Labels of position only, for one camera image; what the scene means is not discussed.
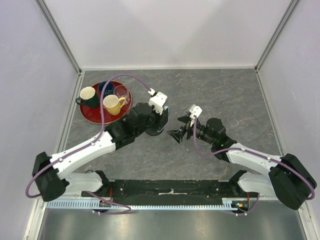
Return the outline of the black phone stand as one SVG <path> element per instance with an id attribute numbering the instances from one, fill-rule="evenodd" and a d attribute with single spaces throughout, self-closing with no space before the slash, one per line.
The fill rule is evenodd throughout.
<path id="1" fill-rule="evenodd" d="M 160 135 L 163 132 L 164 128 L 159 129 L 157 126 L 153 126 L 148 128 L 145 133 L 149 136 L 155 137 Z"/>

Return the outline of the black phone blue case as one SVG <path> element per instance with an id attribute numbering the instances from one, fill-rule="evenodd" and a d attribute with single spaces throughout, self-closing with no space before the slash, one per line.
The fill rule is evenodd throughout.
<path id="1" fill-rule="evenodd" d="M 170 109 L 166 105 L 163 108 L 162 114 L 159 116 L 159 121 L 158 121 L 158 124 L 157 124 L 157 131 L 159 133 L 161 133 L 164 130 L 164 128 L 166 127 L 166 125 L 168 124 L 169 115 L 170 115 Z"/>

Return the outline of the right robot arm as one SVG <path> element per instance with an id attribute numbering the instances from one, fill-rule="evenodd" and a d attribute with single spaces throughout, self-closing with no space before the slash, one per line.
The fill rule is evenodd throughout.
<path id="1" fill-rule="evenodd" d="M 204 141 L 211 146 L 208 157 L 244 166 L 253 173 L 240 171 L 229 184 L 235 197 L 257 193 L 276 197 L 283 205 L 298 210 L 305 201 L 315 198 L 317 183 L 300 160 L 293 154 L 272 155 L 253 150 L 227 136 L 219 118 L 210 118 L 202 125 L 197 117 L 185 115 L 178 120 L 185 125 L 167 133 L 178 143 L 183 138 Z"/>

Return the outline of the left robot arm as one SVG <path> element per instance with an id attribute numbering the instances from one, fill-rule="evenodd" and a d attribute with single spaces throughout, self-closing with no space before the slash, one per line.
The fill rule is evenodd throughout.
<path id="1" fill-rule="evenodd" d="M 143 133 L 158 136 L 168 120 L 168 106 L 158 113 L 148 103 L 138 103 L 124 117 L 107 125 L 103 132 L 94 137 L 53 155 L 39 153 L 32 170 L 38 196 L 45 202 L 78 192 L 106 196 L 110 191 L 110 182 L 101 170 L 92 173 L 76 173 L 75 170 L 133 143 Z"/>

